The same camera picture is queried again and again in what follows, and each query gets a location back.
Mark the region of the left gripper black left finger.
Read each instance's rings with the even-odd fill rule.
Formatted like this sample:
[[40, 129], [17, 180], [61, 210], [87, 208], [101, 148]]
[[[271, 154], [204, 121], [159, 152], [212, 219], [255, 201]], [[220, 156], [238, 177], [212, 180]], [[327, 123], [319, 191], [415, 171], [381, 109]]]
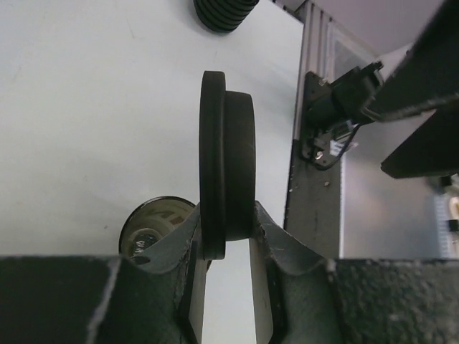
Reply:
[[212, 215], [185, 222], [132, 258], [1, 258], [3, 343], [200, 343]]

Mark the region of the black coffee cup single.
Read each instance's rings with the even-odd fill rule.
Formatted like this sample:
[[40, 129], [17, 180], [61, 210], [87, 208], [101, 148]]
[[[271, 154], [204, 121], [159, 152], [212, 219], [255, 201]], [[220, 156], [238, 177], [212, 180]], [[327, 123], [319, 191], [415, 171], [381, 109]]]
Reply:
[[178, 196], [160, 196], [142, 203], [121, 229], [118, 252], [127, 258], [142, 253], [176, 230], [195, 207]]

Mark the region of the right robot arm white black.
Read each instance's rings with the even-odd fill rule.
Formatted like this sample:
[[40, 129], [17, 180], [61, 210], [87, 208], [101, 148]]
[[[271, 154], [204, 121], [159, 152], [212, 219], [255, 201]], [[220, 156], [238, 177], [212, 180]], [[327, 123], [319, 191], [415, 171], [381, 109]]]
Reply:
[[458, 172], [458, 2], [444, 1], [394, 71], [381, 62], [355, 67], [333, 82], [308, 72], [298, 155], [317, 170], [340, 161], [356, 132], [432, 111], [381, 163], [395, 179]]

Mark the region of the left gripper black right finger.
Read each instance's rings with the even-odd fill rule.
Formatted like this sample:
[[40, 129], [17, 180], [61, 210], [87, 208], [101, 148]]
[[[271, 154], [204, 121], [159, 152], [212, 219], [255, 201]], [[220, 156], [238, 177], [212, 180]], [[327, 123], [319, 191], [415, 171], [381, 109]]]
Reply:
[[254, 211], [258, 343], [456, 343], [455, 259], [327, 259]]

